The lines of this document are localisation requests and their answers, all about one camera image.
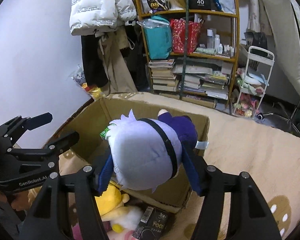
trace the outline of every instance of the red gift bag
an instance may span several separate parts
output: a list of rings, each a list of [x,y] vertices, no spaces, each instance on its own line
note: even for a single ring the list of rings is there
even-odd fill
[[[175,53],[184,53],[186,37],[186,21],[184,19],[172,19],[170,21],[172,30],[172,48]],[[188,25],[188,48],[187,54],[195,51],[198,45],[201,23],[189,21]]]

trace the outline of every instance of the yellow plush toy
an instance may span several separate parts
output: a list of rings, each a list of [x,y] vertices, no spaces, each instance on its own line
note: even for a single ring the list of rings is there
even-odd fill
[[[130,199],[128,194],[121,194],[120,190],[109,184],[102,196],[95,199],[102,221],[110,221],[113,231],[121,233],[125,228],[137,228],[143,212],[138,207],[124,206]]]

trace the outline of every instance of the bookshelf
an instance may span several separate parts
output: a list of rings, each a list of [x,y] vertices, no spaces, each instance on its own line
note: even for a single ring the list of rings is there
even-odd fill
[[[226,102],[226,105],[229,104],[230,102],[230,97],[231,97],[231,93],[234,87],[234,83],[235,83],[235,74],[237,71],[237,65],[238,65],[238,57],[239,57],[239,47],[240,47],[240,15],[239,15],[239,0],[234,0],[235,3],[235,9],[236,9],[236,14],[230,14],[230,13],[224,13],[224,12],[218,12],[218,11],[208,11],[208,10],[189,10],[189,13],[197,13],[197,14],[201,14],[201,15],[215,15],[215,16],[220,16],[220,17],[227,17],[230,18],[230,29],[231,29],[231,33],[229,33],[230,36],[230,43],[231,46],[234,48],[234,57],[233,58],[227,58],[227,57],[222,57],[222,56],[218,56],[218,55],[206,55],[206,54],[200,54],[200,53],[191,53],[189,55],[187,55],[187,57],[196,57],[196,58],[209,58],[209,59],[218,59],[218,60],[223,60],[225,62],[230,62],[233,63],[233,67],[232,67],[232,72],[230,74],[229,77],[229,84],[228,84],[228,88],[229,88],[229,93],[228,93],[228,100]],[[137,13],[138,13],[138,18],[139,20],[143,20],[144,18],[147,17],[151,17],[153,15],[174,15],[174,14],[186,14],[186,10],[168,10],[168,11],[160,11],[160,12],[156,12],[154,14],[150,14],[150,13],[144,13],[143,12],[143,8],[142,8],[142,3],[141,0],[136,0],[136,7],[137,7]],[[149,58],[149,51],[147,48],[147,43],[146,43],[146,37],[145,37],[145,33],[143,28],[141,28],[142,31],[142,37],[143,37],[143,43],[145,46],[145,52],[146,52],[146,59],[147,62],[149,63],[149,61],[151,60]],[[183,56],[183,54],[178,54],[178,53],[170,53],[171,56]],[[150,86],[152,87],[152,78],[150,78]],[[198,92],[189,92],[189,91],[184,91],[185,93],[188,94],[195,94],[195,95],[199,95],[199,96],[206,96],[205,93],[202,93],[200,91]]]

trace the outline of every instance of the white rolling cart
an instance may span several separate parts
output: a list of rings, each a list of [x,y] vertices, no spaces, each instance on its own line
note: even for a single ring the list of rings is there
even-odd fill
[[[269,75],[268,75],[268,78],[265,79],[264,75],[260,75],[260,77],[262,78],[263,80],[263,83],[265,84],[265,88],[264,88],[264,91],[262,94],[257,94],[257,95],[254,95],[248,88],[244,88],[242,85],[239,85],[239,88],[240,88],[240,93],[239,93],[239,97],[238,97],[238,100],[237,100],[237,103],[235,104],[234,107],[232,107],[232,115],[235,115],[235,116],[240,116],[240,117],[244,117],[244,116],[241,116],[241,115],[237,115],[235,112],[236,110],[238,109],[238,105],[239,105],[239,101],[240,101],[240,97],[241,97],[241,94],[242,93],[245,93],[245,94],[250,94],[250,95],[253,95],[253,96],[256,96],[256,97],[260,97],[260,101],[259,101],[259,104],[258,106],[256,106],[256,109],[254,111],[252,111],[252,118],[255,117],[256,113],[258,112],[258,109],[261,105],[261,102],[263,100],[263,97],[264,95],[266,94],[266,89],[267,87],[269,86],[269,79],[270,79],[270,76],[271,76],[271,72],[272,72],[272,68],[273,68],[273,65],[274,65],[274,54],[269,51],[269,50],[266,50],[266,49],[263,49],[263,48],[259,48],[259,47],[256,47],[256,46],[250,46],[248,51],[245,49],[245,47],[241,44],[241,50],[243,51],[244,55],[247,57],[247,64],[246,64],[246,70],[245,70],[245,74],[244,74],[244,78],[243,78],[243,83],[245,83],[245,80],[246,80],[246,77],[247,77],[247,74],[248,74],[248,66],[249,66],[249,61],[250,60],[254,60],[254,61],[257,61],[257,62],[260,62],[260,63],[263,63],[267,66],[270,67],[270,71],[269,71]],[[262,57],[262,56],[259,56],[259,55],[256,55],[256,54],[253,54],[251,53],[251,50],[254,49],[255,50],[259,50],[259,51],[262,51],[262,52],[266,52],[268,57]]]

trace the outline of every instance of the caster wheel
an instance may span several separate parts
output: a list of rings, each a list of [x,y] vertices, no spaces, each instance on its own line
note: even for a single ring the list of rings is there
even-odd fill
[[[258,118],[259,120],[263,120],[265,117],[263,116],[263,114],[260,113],[260,114],[257,115],[257,118]]]

